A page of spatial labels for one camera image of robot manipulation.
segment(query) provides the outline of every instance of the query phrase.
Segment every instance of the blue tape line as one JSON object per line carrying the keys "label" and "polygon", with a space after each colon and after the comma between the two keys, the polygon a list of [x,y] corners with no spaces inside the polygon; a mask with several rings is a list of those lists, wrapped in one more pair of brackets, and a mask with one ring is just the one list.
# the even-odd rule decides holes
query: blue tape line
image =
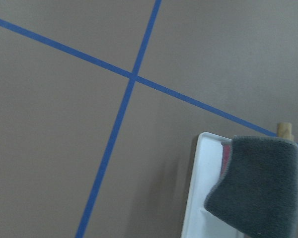
{"label": "blue tape line", "polygon": [[176,92],[176,91],[174,91],[172,89],[166,88],[166,87],[164,87],[164,86],[162,86],[160,84],[157,84],[155,82],[152,82],[152,81],[150,81],[148,79],[145,79],[143,77],[138,76],[137,79],[136,79],[136,81],[139,82],[139,83],[141,83],[141,84],[143,84],[143,85],[146,85],[146,86],[148,86],[150,88],[156,89],[156,90],[158,90],[158,91],[160,91],[162,93],[168,94],[168,95],[170,95],[172,97],[175,97],[175,98],[180,99],[180,100],[182,100],[184,102],[187,102],[189,104],[192,104],[192,105],[194,105],[196,107],[202,108],[202,109],[207,110],[207,111],[209,111],[211,113],[214,113],[214,114],[216,114],[218,116],[221,116],[223,118],[226,118],[228,120],[231,120],[233,122],[236,122],[236,123],[238,123],[240,125],[243,125],[245,127],[248,127],[248,128],[250,128],[252,130],[255,130],[257,132],[260,132],[260,133],[262,133],[264,135],[267,135],[267,136],[276,136],[275,133],[273,133],[273,132],[271,132],[269,130],[266,130],[266,129],[260,127],[260,126],[257,126],[257,125],[255,125],[253,123],[250,123],[250,122],[246,121],[246,120],[243,120],[241,118],[238,118],[236,116],[233,116],[233,115],[231,115],[229,113],[226,113],[226,112],[224,112],[224,111],[222,111],[220,109],[214,108],[214,107],[212,107],[212,106],[210,106],[208,104],[202,103],[202,102],[200,102],[198,100],[195,100],[195,99],[193,99],[191,97],[188,97],[188,96],[186,96],[184,94],[178,93],[178,92]]}
{"label": "blue tape line", "polygon": [[140,69],[141,63],[144,59],[146,48],[148,46],[149,38],[152,33],[153,25],[154,25],[157,15],[158,15],[160,4],[161,4],[161,0],[156,0],[154,3],[152,13],[151,13],[151,16],[150,16],[150,19],[149,19],[149,22],[148,22],[148,25],[147,25],[147,28],[146,28],[146,31],[144,34],[144,38],[140,45],[140,49],[139,49],[139,52],[138,52],[138,55],[137,55],[137,58],[135,61],[135,65],[133,68],[134,75],[138,75],[138,73],[139,73],[139,69]]}
{"label": "blue tape line", "polygon": [[146,48],[147,48],[147,45],[149,42],[149,38],[150,38],[152,29],[153,29],[153,25],[154,25],[154,22],[155,22],[155,19],[156,19],[158,10],[159,10],[160,3],[161,3],[161,0],[156,0],[156,2],[154,4],[154,7],[153,7],[153,10],[152,10],[149,22],[148,22],[148,26],[147,26],[145,34],[144,34],[142,44],[140,46],[140,49],[139,49],[139,52],[138,52],[138,55],[136,58],[133,72],[130,76],[123,101],[120,105],[113,129],[110,134],[110,137],[109,137],[103,158],[101,160],[100,166],[98,168],[98,172],[97,172],[93,187],[91,189],[82,219],[81,219],[79,227],[77,229],[77,233],[75,236],[76,238],[82,238],[85,234],[92,210],[94,208],[102,181],[103,181],[105,173],[106,173],[106,169],[107,169],[112,151],[114,149],[114,145],[115,145],[118,133],[119,133],[119,129],[120,129],[121,124],[124,119],[124,115],[125,115],[125,112],[126,112],[126,109],[127,109],[127,106],[128,106],[128,103],[129,103],[129,100],[130,100],[130,97],[131,97],[131,94],[132,94],[132,91],[133,91],[133,88],[134,88],[134,85],[136,82],[137,74],[139,72],[141,63],[144,58],[144,54],[145,54],[145,51],[146,51]]}
{"label": "blue tape line", "polygon": [[105,69],[107,69],[109,71],[112,71],[114,73],[117,73],[117,74],[119,74],[121,76],[131,77],[131,73],[128,72],[128,71],[126,71],[126,70],[123,70],[123,69],[121,69],[121,68],[119,68],[117,66],[114,66],[114,65],[109,64],[109,63],[107,63],[105,61],[102,61],[100,59],[97,59],[97,58],[95,58],[93,56],[90,56],[88,54],[85,54],[85,53],[83,53],[81,51],[78,51],[78,50],[75,50],[75,49],[73,49],[71,47],[68,47],[66,45],[63,45],[63,44],[61,44],[59,42],[56,42],[54,40],[51,40],[51,39],[49,39],[47,37],[41,36],[39,34],[36,34],[36,33],[32,32],[32,31],[29,31],[29,30],[26,30],[26,29],[24,29],[24,28],[22,28],[20,26],[14,25],[14,24],[12,24],[10,22],[7,22],[7,21],[4,21],[4,20],[0,19],[0,26],[3,27],[3,28],[8,29],[10,31],[13,31],[15,33],[18,33],[20,35],[23,35],[25,37],[28,37],[30,39],[33,39],[35,41],[41,42],[44,45],[53,47],[55,49],[58,49],[60,51],[65,52],[67,54],[70,54],[72,56],[75,56],[77,58],[80,58],[82,60],[85,60],[87,62],[90,62],[92,64],[95,64],[97,66],[100,66],[102,68],[105,68]]}
{"label": "blue tape line", "polygon": [[[160,2],[161,2],[160,0],[157,0],[156,1],[156,4],[154,5],[154,10],[156,8],[158,8],[158,4],[160,4]],[[89,55],[87,55],[87,54],[85,54],[83,52],[80,52],[80,51],[75,50],[75,49],[73,49],[71,47],[65,46],[65,45],[63,45],[61,43],[58,43],[58,42],[53,41],[51,39],[48,39],[48,38],[46,38],[44,36],[38,35],[38,34],[36,34],[34,32],[31,32],[31,31],[26,30],[26,29],[24,29],[22,27],[16,26],[16,25],[14,25],[12,23],[9,23],[7,21],[4,21],[2,19],[0,19],[0,26],[3,27],[3,28],[6,28],[8,30],[11,30],[13,32],[19,33],[19,34],[21,34],[23,36],[26,36],[28,38],[31,38],[33,40],[36,40],[38,42],[41,42],[41,43],[43,43],[45,45],[51,46],[51,47],[53,47],[55,49],[58,49],[60,51],[65,52],[65,53],[68,53],[70,55],[73,55],[75,57],[78,57],[78,58],[80,58],[82,60],[88,61],[88,62],[90,62],[92,64],[95,64],[97,66],[100,66],[102,68],[105,68],[105,69],[107,69],[109,71],[112,71],[114,73],[117,73],[117,74],[119,74],[121,76],[130,78],[130,77],[132,77],[132,76],[135,75],[135,74],[132,74],[132,73],[130,73],[130,72],[124,70],[124,69],[121,69],[119,67],[116,67],[116,66],[114,66],[112,64],[109,64],[107,62],[104,62],[104,61],[102,61],[100,59],[97,59],[95,57],[89,56]],[[149,36],[147,36],[146,33],[145,33],[144,38],[149,40]],[[141,47],[141,50],[142,51],[145,51],[146,50],[146,47],[147,47],[146,45],[145,45],[145,47],[142,46]],[[136,60],[136,63],[134,65],[134,69],[133,69],[134,72],[138,72],[139,71],[140,64],[141,64],[141,62],[143,60],[143,56],[144,56],[144,52],[143,53],[140,53],[140,51],[139,51],[138,56],[137,56],[137,60]],[[247,122],[247,121],[242,120],[240,118],[237,118],[237,117],[235,117],[233,115],[230,115],[228,113],[225,113],[225,112],[223,112],[221,110],[218,110],[218,109],[216,109],[214,107],[211,107],[211,106],[209,106],[207,104],[204,104],[202,102],[199,102],[199,101],[197,101],[195,99],[192,99],[190,97],[187,97],[187,96],[185,96],[183,94],[180,94],[180,93],[178,93],[178,92],[176,92],[174,90],[168,89],[168,88],[166,88],[166,87],[164,87],[162,85],[156,84],[156,83],[154,83],[154,82],[152,82],[150,80],[147,80],[145,78],[138,77],[137,81],[140,82],[140,83],[142,83],[142,84],[144,84],[144,85],[146,85],[146,86],[148,86],[148,87],[154,88],[154,89],[156,89],[156,90],[158,90],[160,92],[163,92],[163,93],[166,93],[166,94],[168,94],[170,96],[176,97],[176,98],[178,98],[178,99],[180,99],[182,101],[191,103],[192,105],[195,105],[195,106],[200,107],[202,109],[205,109],[205,110],[208,110],[210,112],[213,112],[213,113],[215,113],[215,114],[217,114],[219,116],[222,116],[222,117],[224,117],[224,118],[226,118],[228,120],[232,120],[232,121],[234,121],[236,123],[239,123],[241,125],[244,125],[244,126],[246,126],[248,128],[254,129],[255,131],[258,131],[258,132],[263,133],[265,135],[270,135],[270,136],[274,136],[275,135],[271,131],[268,131],[266,129],[263,129],[263,128],[261,128],[259,126],[256,126],[256,125],[254,125],[254,124],[252,124],[250,122]]]}
{"label": "blue tape line", "polygon": [[108,166],[109,159],[110,159],[111,154],[113,152],[113,148],[114,148],[114,145],[115,145],[118,133],[119,133],[120,126],[123,122],[123,118],[124,118],[124,115],[125,115],[125,112],[126,112],[126,109],[127,109],[130,97],[131,97],[131,93],[132,93],[133,88],[134,88],[134,85],[135,85],[135,80],[130,79],[129,82],[128,82],[128,85],[127,85],[127,88],[126,88],[125,95],[123,97],[122,103],[120,105],[120,108],[119,108],[119,111],[118,111],[118,114],[117,114],[113,129],[111,131],[111,134],[110,134],[110,137],[109,137],[109,140],[108,140],[108,143],[107,143],[103,158],[102,158],[100,166],[98,168],[98,172],[97,172],[93,187],[91,189],[91,192],[90,192],[90,195],[89,195],[89,198],[88,198],[88,201],[87,201],[83,216],[81,218],[81,221],[80,221],[80,224],[79,224],[76,236],[75,236],[76,238],[82,238],[84,236],[84,233],[85,233],[85,230],[86,230],[86,227],[87,227],[91,212],[93,210],[93,207],[94,207],[96,198],[98,196],[98,192],[99,192],[101,183],[103,181],[103,178],[104,178],[107,166]]}

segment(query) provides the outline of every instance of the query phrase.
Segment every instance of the wooden handle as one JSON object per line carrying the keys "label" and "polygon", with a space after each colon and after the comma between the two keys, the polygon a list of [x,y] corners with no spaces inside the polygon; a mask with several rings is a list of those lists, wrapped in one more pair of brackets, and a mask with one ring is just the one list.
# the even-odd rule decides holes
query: wooden handle
{"label": "wooden handle", "polygon": [[277,124],[277,136],[294,141],[294,135],[292,135],[293,125],[289,122],[281,122]]}

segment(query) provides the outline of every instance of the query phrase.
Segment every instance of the gray fabric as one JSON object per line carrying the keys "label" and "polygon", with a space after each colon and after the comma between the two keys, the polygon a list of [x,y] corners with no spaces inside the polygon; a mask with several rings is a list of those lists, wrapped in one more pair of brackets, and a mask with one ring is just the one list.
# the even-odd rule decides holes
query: gray fabric
{"label": "gray fabric", "polygon": [[293,238],[298,216],[297,144],[276,137],[235,137],[228,168],[204,206],[252,238]]}

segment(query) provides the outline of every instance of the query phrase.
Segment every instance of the paint tray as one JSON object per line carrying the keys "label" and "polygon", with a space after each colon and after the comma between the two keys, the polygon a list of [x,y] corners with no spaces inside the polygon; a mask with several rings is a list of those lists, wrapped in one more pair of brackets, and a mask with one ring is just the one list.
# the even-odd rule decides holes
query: paint tray
{"label": "paint tray", "polygon": [[204,208],[204,200],[221,173],[222,142],[230,139],[204,132],[199,135],[181,238],[243,238],[244,234]]}

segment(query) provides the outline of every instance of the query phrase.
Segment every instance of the plastic tray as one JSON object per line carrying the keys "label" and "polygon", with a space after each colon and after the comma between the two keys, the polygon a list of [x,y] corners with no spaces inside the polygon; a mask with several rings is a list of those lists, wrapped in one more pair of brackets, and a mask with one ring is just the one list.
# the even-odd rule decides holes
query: plastic tray
{"label": "plastic tray", "polygon": [[220,177],[223,156],[221,142],[230,141],[208,132],[199,135],[181,238],[244,237],[243,233],[212,215],[203,206]]}

